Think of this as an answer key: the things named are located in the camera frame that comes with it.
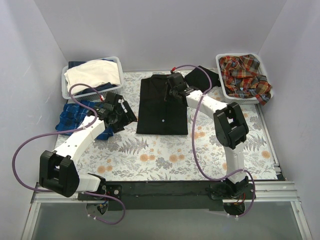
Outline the black long sleeve shirt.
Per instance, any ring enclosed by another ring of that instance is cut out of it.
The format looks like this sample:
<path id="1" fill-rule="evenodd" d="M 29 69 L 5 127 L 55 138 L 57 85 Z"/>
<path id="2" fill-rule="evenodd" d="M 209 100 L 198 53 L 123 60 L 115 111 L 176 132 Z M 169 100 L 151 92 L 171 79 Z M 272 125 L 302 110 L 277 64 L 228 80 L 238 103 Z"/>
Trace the black long sleeve shirt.
<path id="1" fill-rule="evenodd" d="M 140 82 L 137 134 L 187 135 L 187 107 L 167 96 L 167 74 L 153 74 Z"/>

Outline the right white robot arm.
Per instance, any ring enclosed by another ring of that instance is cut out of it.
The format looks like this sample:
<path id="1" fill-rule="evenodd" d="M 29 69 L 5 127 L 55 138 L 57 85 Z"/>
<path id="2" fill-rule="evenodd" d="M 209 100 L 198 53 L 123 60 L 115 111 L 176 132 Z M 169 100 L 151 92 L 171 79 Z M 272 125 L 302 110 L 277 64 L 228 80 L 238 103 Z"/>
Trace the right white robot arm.
<path id="1" fill-rule="evenodd" d="M 189 108 L 195 109 L 191 146 L 196 166 L 200 173 L 208 180 L 217 182 L 222 187 L 215 190 L 216 194 L 237 199 L 244 194 L 249 184 L 248 174 L 245 172 L 244 143 L 247 140 L 249 128 L 241 107 L 233 102 L 230 104 L 215 100 L 193 86 L 188 86 L 183 75 L 179 72 L 166 77 L 166 97 L 175 99 Z M 227 172 L 221 178 L 212 178 L 204 173 L 199 164 L 195 146 L 195 124 L 201 112 L 214 122 L 215 136 L 224 148 Z"/>

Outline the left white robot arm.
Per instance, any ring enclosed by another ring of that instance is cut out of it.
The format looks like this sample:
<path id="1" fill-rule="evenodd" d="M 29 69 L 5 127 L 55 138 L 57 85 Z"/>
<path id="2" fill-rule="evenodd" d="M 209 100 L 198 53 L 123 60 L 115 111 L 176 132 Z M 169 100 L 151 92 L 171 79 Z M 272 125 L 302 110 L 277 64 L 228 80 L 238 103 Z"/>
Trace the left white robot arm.
<path id="1" fill-rule="evenodd" d="M 40 156 L 39 184 L 41 187 L 71 197 L 77 192 L 89 192 L 95 200 L 106 196 L 105 179 L 92 173 L 80 174 L 77 163 L 85 150 L 107 128 L 121 132 L 137 117 L 122 95 L 109 92 L 95 103 L 74 133 L 53 151 Z"/>

